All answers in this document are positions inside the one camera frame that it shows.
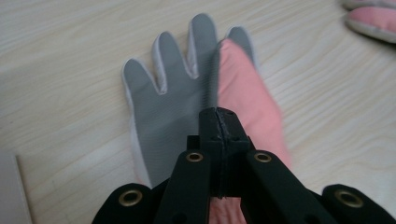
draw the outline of wood grain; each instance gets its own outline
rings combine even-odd
[[[188,21],[252,34],[284,112],[292,171],[360,189],[396,217],[396,48],[350,32],[336,1],[1,1],[0,150],[18,155],[34,223],[90,223],[138,180],[121,68]]]

